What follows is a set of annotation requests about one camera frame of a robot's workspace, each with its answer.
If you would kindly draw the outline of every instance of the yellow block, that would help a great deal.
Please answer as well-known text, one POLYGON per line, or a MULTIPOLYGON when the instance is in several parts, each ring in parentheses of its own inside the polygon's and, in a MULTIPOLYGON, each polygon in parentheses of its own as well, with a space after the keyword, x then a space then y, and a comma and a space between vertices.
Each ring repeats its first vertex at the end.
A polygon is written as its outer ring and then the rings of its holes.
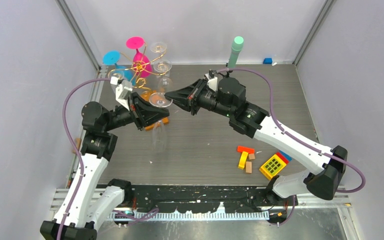
POLYGON ((263 165, 261 165, 259 171, 267 179, 272 180, 272 178, 276 176, 284 167, 286 167, 286 163, 275 154, 263 165))
POLYGON ((245 162, 247 161, 248 152, 243 151, 242 155, 240 155, 239 164, 237 165, 238 169, 244 169, 245 168, 245 162))

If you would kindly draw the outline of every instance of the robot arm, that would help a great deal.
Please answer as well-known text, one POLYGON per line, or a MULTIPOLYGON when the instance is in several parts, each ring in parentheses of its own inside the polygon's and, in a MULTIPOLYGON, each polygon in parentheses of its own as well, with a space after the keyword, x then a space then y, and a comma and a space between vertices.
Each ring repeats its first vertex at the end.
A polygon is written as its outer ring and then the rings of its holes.
POLYGON ((95 188, 117 143, 117 136, 108 131, 131 123, 142 130, 169 116, 167 109, 154 107, 136 92, 132 93, 132 84, 129 81, 116 81, 114 84, 117 85, 116 100, 121 106, 111 111, 95 101, 83 106, 81 124, 86 131, 80 150, 83 175, 80 174, 79 164, 67 196, 53 221, 43 221, 40 232, 46 240, 57 239, 61 224, 61 239, 96 239, 98 229, 113 209, 133 198, 130 182, 113 179, 101 197, 91 205, 95 188), (69 213, 66 213, 69 203, 71 207, 69 213))
POLYGON ((311 141, 283 124, 281 126, 284 130, 280 130, 268 111, 246 100, 246 88, 237 79, 227 76, 218 81, 216 71, 210 70, 205 78, 185 88, 167 92, 165 97, 192 115, 204 108, 226 116, 236 132, 284 151, 307 168, 303 172, 272 178, 267 186, 267 199, 271 203, 308 192, 321 199, 333 199, 345 166, 310 150, 285 132, 307 145, 317 147, 322 153, 330 153, 343 160, 346 160, 347 150, 341 146, 331 149, 311 141))

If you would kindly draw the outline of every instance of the colorful block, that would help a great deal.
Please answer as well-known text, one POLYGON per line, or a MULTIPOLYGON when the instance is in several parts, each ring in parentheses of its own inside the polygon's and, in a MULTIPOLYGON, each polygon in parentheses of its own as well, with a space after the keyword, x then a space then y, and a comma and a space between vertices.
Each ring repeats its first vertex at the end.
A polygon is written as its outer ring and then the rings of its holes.
POLYGON ((255 153, 255 150, 253 148, 246 147, 246 146, 237 146, 236 151, 238 153, 242 153, 242 152, 247 152, 249 154, 254 154, 255 153))
POLYGON ((267 160, 259 171, 269 180, 276 176, 286 165, 292 160, 292 158, 286 153, 279 151, 276 152, 269 160, 267 160))
POLYGON ((248 152, 243 151, 240 155, 239 164, 237 165, 238 169, 244 169, 245 168, 245 162, 247 161, 248 152))

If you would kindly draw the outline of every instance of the orange part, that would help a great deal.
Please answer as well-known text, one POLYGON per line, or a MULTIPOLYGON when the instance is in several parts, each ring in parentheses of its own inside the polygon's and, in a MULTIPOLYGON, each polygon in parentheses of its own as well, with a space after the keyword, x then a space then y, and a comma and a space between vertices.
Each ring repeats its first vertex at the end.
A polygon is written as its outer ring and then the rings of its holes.
POLYGON ((247 152, 249 154, 255 153, 254 148, 250 148, 250 147, 246 147, 246 146, 237 146, 236 151, 239 153, 242 153, 242 152, 247 152))
MULTIPOLYGON (((162 123, 163 123, 164 125, 169 124, 169 118, 168 118, 168 117, 164 117, 164 118, 162 119, 162 123)), ((155 123, 152 124, 152 125, 149 125, 149 126, 145 127, 145 131, 151 131, 151 130, 154 128, 154 125, 155 125, 155 123)))

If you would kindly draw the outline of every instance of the gray table surface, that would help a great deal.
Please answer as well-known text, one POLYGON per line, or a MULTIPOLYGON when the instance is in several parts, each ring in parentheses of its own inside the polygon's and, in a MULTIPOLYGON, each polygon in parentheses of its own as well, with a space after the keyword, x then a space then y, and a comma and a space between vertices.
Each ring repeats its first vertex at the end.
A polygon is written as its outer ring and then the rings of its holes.
MULTIPOLYGON (((209 69, 221 65, 174 65, 170 71, 174 89, 180 89, 203 77, 209 69)), ((273 82, 274 110, 286 126, 315 141, 313 123, 298 75, 293 65, 241 65, 257 70, 273 82)), ((246 86, 246 97, 266 110, 269 109, 269 88, 258 76, 249 72, 234 72, 246 86)), ((150 87, 156 80, 148 79, 150 87)), ((109 85, 105 83, 100 103, 114 109, 118 103, 109 85)), ((151 148, 152 131, 138 131, 130 124, 112 131, 118 142, 112 159, 100 178, 106 184, 113 178, 131 181, 132 184, 174 185, 258 185, 269 182, 259 171, 277 149, 267 143, 253 140, 235 132, 227 117, 201 109, 192 116, 179 107, 169 107, 169 124, 165 126, 167 148, 157 153, 151 148), (238 169, 238 145, 254 148, 252 174, 238 169)), ((305 168, 296 160, 290 162, 280 175, 300 172, 305 168)))

